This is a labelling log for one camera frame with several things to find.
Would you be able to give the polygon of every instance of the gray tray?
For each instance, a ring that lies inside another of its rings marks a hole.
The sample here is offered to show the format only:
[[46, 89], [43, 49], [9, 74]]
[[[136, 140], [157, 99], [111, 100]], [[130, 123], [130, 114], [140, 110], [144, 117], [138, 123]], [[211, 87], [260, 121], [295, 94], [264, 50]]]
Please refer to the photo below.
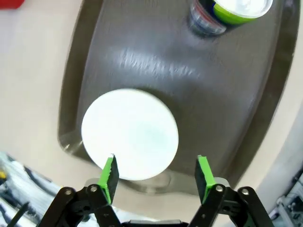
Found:
[[232, 185], [239, 180], [281, 96], [299, 2], [276, 0], [265, 16], [216, 38], [189, 30], [189, 4], [84, 0], [62, 86], [58, 134], [64, 151], [91, 161], [80, 135], [87, 108], [108, 91], [138, 88], [161, 99], [176, 119], [179, 147], [170, 179], [192, 179], [201, 154], [215, 176]]

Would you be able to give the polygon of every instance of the can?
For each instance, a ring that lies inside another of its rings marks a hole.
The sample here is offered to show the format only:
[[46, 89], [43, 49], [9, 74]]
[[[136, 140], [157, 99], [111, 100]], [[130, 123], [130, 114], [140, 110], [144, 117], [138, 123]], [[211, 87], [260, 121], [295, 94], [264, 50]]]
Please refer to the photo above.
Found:
[[266, 14], [273, 0], [193, 0], [189, 26], [201, 35], [220, 35]]

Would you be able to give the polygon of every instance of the red cup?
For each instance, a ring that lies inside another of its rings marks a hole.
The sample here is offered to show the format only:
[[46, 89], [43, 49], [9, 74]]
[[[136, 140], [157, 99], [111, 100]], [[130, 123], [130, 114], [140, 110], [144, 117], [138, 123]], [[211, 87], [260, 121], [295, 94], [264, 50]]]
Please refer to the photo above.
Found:
[[17, 9], [24, 0], [0, 0], [0, 9]]

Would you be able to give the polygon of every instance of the round white disc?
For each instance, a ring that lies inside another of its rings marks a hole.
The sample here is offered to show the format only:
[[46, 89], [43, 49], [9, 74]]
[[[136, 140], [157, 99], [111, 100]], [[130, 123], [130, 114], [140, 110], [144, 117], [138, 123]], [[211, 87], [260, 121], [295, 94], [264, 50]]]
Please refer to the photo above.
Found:
[[120, 178], [145, 180], [165, 170], [178, 148], [178, 128], [168, 107], [136, 89], [97, 98], [84, 115], [81, 135], [91, 159], [103, 168], [110, 154]]

